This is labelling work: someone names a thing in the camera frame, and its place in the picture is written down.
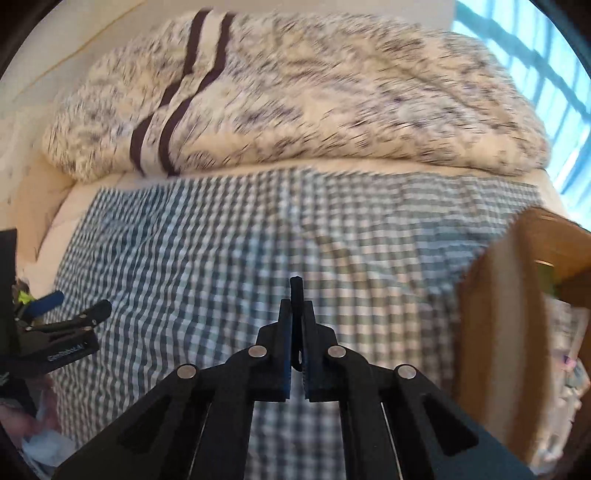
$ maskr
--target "brown basket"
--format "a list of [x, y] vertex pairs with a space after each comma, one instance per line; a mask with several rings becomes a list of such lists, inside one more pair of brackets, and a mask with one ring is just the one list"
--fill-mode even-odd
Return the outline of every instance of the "brown basket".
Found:
[[[560, 300], [591, 309], [591, 233], [538, 207], [520, 214], [458, 287], [456, 401], [525, 463], [553, 405], [550, 330], [536, 261], [554, 265]], [[591, 368], [589, 331], [579, 358]], [[583, 397], [565, 458], [591, 426], [590, 397]]]

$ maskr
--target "checkered cloth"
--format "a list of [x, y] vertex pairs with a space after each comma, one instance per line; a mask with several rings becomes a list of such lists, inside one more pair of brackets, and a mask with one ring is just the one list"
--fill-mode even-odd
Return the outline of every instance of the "checkered cloth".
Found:
[[[101, 190], [57, 274], [72, 317], [106, 298], [100, 351], [56, 375], [65, 434], [79, 444], [185, 362], [207, 368], [277, 321], [304, 278], [317, 321], [370, 363], [409, 362], [453, 380], [454, 286], [534, 187], [434, 174], [274, 170]], [[255, 406], [246, 478], [345, 477], [337, 404]]]

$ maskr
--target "beige mattress edge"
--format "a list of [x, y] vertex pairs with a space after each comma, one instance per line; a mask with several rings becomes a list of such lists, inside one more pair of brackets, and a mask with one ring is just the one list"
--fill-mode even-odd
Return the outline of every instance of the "beige mattress edge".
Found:
[[[257, 164], [225, 168], [223, 170], [198, 172], [184, 175], [184, 178], [201, 178], [218, 175], [244, 175], [259, 171], [289, 167], [314, 167], [319, 171], [342, 173], [347, 171], [363, 171], [368, 173], [411, 173], [431, 172], [447, 176], [474, 175], [478, 177], [494, 177], [484, 171], [469, 168], [442, 167], [414, 161], [392, 161], [373, 159], [334, 159], [334, 160], [287, 160], [275, 164]], [[538, 187], [543, 205], [564, 217], [568, 217], [566, 209], [560, 200], [558, 192], [552, 186], [548, 174], [544, 170], [534, 170], [522, 177], [501, 177], [504, 180], [520, 181]], [[84, 216], [92, 199], [101, 187], [116, 187], [118, 189], [133, 190], [145, 188], [157, 183], [167, 182], [167, 179], [145, 179], [137, 173], [113, 174], [91, 184], [76, 184], [47, 232], [39, 251], [36, 262], [18, 261], [18, 275], [25, 278], [31, 287], [33, 296], [39, 298], [49, 293], [53, 288], [57, 269], [66, 251], [68, 243], [76, 230], [76, 226]]]

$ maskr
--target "round metal pin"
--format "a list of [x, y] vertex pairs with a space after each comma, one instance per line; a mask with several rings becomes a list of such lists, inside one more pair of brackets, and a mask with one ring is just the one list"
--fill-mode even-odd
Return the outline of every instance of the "round metal pin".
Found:
[[346, 353], [347, 353], [347, 350], [345, 350], [340, 345], [333, 345], [333, 346], [329, 347], [329, 355], [332, 358], [343, 358], [346, 355]]
[[177, 370], [179, 378], [189, 379], [197, 374], [197, 369], [193, 365], [182, 365]]
[[248, 349], [248, 355], [254, 358], [262, 358], [267, 354], [267, 349], [262, 345], [253, 345]]
[[411, 365], [403, 365], [398, 369], [398, 375], [400, 375], [402, 378], [410, 380], [411, 378], [417, 376], [417, 370]]

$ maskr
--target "fur blanket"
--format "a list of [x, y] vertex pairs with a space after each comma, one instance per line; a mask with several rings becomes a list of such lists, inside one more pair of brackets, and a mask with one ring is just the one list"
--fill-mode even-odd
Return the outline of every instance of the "fur blanket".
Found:
[[208, 9], [100, 59], [43, 144], [81, 181], [303, 157], [518, 175], [549, 157], [542, 123], [478, 40], [385, 17]]

